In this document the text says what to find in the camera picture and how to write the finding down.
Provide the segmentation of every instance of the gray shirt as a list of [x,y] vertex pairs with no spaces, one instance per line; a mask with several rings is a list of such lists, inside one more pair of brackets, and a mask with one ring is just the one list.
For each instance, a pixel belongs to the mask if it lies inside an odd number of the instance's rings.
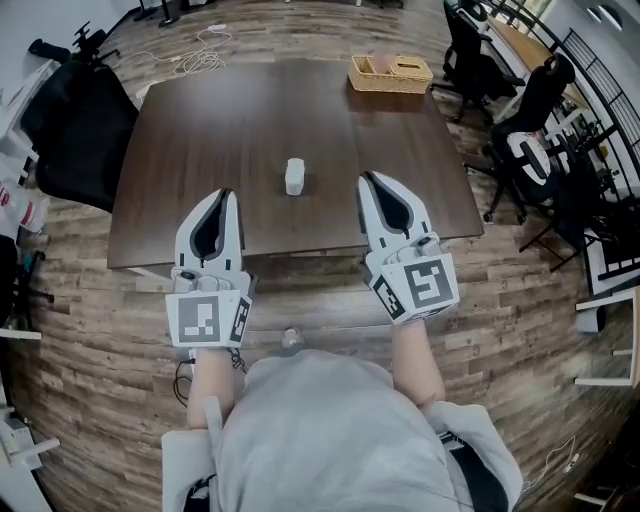
[[217,400],[205,401],[207,431],[163,437],[163,510],[182,510],[186,492],[211,480],[223,511],[472,510],[455,459],[438,433],[469,443],[500,480],[510,508],[518,466],[480,406],[436,402],[418,409],[391,375],[355,358],[304,350],[256,363],[224,428]]

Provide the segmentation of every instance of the white bottle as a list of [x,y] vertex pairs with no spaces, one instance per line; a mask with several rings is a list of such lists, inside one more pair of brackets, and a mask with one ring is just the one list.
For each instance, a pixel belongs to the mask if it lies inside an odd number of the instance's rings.
[[0,208],[7,216],[32,233],[38,233],[47,220],[49,199],[38,199],[13,180],[0,182]]
[[284,183],[287,194],[299,196],[304,188],[304,160],[301,158],[289,158],[287,172],[284,175]]

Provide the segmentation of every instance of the person's arm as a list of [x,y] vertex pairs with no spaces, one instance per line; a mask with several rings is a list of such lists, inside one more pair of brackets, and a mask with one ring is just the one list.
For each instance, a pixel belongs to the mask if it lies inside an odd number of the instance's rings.
[[187,404],[189,428],[207,428],[202,401],[208,396],[218,399],[224,421],[235,404],[233,365],[229,353],[224,349],[201,348],[196,351],[196,367]]
[[392,327],[393,385],[418,407],[445,399],[423,320]]

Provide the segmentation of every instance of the wooden floor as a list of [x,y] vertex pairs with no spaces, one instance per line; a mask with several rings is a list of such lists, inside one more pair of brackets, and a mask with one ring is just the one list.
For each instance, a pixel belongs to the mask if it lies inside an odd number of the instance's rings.
[[[449,41],[441,3],[406,4],[399,11],[366,1],[357,8],[350,2],[226,0],[164,30],[157,19],[125,21],[106,47],[121,50],[111,64],[130,95],[168,78],[173,65],[145,56],[124,59],[138,51],[167,57],[199,49],[196,32],[213,23],[226,23],[233,34],[219,49],[228,64],[347,59],[379,49],[419,55],[439,77]],[[434,94],[451,119],[459,99]],[[479,154],[487,135],[476,112],[449,129],[461,153]],[[483,211],[495,184],[475,175],[470,182]],[[628,389],[573,386],[577,375],[623,371],[604,362],[612,347],[629,346],[631,309],[617,309],[600,336],[576,333],[574,305],[587,295],[581,262],[552,274],[548,253],[534,248],[520,254],[542,221],[531,216],[521,227],[508,201],[500,208],[483,237],[445,244],[461,302],[433,321],[429,333],[449,398],[489,409],[525,479],[536,480],[549,451],[576,436],[575,469],[564,475],[559,468],[568,452],[556,454],[519,507],[563,510],[635,402]],[[38,436],[60,438],[61,447],[43,456],[39,472],[60,511],[159,510],[160,437],[185,424],[171,388],[181,356],[167,336],[166,289],[106,269],[109,223],[110,216],[94,208],[53,200],[43,234],[23,244],[46,250],[34,284],[55,293],[56,302],[35,303],[41,343],[9,343],[12,398]],[[358,262],[349,254],[249,261],[262,281],[246,336],[247,361],[276,350],[280,331],[293,324],[312,347],[388,367],[388,318],[361,283]]]

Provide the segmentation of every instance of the strap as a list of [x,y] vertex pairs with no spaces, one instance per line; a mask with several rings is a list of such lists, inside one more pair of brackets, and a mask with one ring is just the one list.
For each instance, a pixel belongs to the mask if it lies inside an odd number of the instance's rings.
[[184,502],[184,508],[182,512],[209,512],[210,511],[210,495],[209,495],[209,481],[216,476],[214,473],[211,476],[201,478],[195,484],[191,486],[187,493],[187,499]]
[[440,434],[440,441],[462,470],[473,509],[476,512],[508,512],[509,500],[504,487],[476,451],[451,432]]

